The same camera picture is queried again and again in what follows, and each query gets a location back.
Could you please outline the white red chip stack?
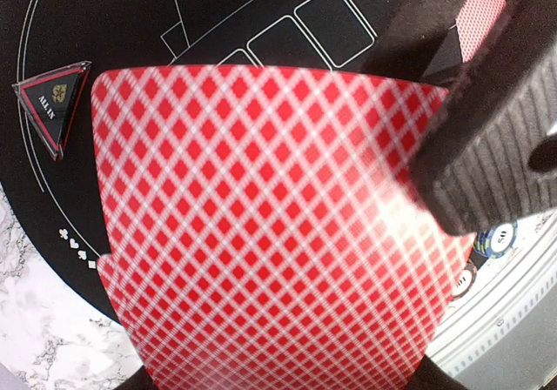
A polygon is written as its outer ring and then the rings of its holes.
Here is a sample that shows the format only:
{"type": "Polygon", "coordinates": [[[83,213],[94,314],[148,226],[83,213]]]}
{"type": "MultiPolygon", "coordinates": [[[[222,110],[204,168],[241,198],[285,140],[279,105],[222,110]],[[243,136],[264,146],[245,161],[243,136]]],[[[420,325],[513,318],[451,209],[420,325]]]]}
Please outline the white red chip stack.
{"type": "Polygon", "coordinates": [[[456,286],[453,289],[452,300],[461,299],[472,288],[477,277],[477,267],[474,263],[468,262],[460,274],[456,286]]]}

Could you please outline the red playing card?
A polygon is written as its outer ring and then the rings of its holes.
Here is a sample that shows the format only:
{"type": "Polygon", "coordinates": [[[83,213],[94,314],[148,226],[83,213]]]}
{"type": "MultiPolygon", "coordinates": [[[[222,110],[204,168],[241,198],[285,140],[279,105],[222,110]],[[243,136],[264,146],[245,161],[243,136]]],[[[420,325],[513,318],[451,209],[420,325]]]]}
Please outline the red playing card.
{"type": "Polygon", "coordinates": [[[97,269],[157,387],[406,386],[473,243],[408,169],[445,96],[287,67],[97,77],[97,269]]]}
{"type": "Polygon", "coordinates": [[[505,0],[466,0],[456,17],[464,62],[473,58],[506,5],[505,0]]]}

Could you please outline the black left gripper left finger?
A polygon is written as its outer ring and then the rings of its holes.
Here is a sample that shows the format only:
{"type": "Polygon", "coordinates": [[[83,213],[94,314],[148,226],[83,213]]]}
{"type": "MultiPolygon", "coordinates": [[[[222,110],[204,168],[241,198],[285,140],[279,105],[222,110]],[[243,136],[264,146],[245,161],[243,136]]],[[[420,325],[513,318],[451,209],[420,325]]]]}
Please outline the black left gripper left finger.
{"type": "Polygon", "coordinates": [[[415,81],[456,23],[466,0],[402,0],[361,72],[415,81]]]}

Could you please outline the red triangular all-in marker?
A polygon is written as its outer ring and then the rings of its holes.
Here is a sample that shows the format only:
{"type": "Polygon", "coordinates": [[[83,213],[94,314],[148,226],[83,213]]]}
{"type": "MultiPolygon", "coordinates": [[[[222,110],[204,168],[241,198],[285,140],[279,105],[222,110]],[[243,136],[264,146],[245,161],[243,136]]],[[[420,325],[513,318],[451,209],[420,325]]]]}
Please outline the red triangular all-in marker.
{"type": "Polygon", "coordinates": [[[91,65],[87,60],[76,62],[12,85],[26,116],[54,161],[64,157],[91,65]]]}

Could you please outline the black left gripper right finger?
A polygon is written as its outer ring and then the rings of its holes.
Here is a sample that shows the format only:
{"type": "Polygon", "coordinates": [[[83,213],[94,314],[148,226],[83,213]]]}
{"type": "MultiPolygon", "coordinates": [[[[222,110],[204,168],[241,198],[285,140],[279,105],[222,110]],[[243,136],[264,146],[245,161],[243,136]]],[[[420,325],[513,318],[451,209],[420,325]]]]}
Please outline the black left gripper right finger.
{"type": "Polygon", "coordinates": [[[556,206],[556,0],[508,0],[415,155],[412,181],[447,233],[556,206]]]}

